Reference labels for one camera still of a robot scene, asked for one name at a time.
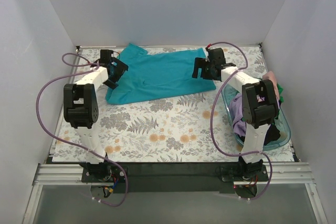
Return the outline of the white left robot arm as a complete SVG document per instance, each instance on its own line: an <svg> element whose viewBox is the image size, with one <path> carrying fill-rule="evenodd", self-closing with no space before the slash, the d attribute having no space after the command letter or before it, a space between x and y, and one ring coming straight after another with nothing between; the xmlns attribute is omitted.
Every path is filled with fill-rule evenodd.
<svg viewBox="0 0 336 224"><path fill-rule="evenodd" d="M90 64L93 72L74 84L64 86L64 119L76 130L82 145L88 149L84 168L100 182L109 181L112 170L104 160L106 152L98 137L96 122L99 108L96 91L102 85L114 90L129 68L113 54L111 49L101 49L100 58Z"/></svg>

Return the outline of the teal t shirt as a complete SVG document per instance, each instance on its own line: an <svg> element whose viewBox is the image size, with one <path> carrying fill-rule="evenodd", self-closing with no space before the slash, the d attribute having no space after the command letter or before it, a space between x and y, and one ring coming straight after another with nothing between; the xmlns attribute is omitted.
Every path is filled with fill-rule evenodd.
<svg viewBox="0 0 336 224"><path fill-rule="evenodd" d="M120 53L128 65L115 89L107 90L108 104L124 105L178 97L215 90L212 80L192 78L194 61L205 58L202 48L151 55L147 50L129 44Z"/></svg>

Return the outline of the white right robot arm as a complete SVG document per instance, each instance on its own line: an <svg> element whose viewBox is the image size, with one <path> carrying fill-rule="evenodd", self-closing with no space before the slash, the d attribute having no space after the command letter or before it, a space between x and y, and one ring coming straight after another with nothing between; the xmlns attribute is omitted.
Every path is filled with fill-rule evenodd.
<svg viewBox="0 0 336 224"><path fill-rule="evenodd" d="M242 152L237 155L236 176L251 180L262 171L263 146L270 125L279 114L278 100L271 80L260 80L244 73L233 63L227 63L224 51L208 45L206 58L196 58L193 78L221 81L242 95L242 114L246 135Z"/></svg>

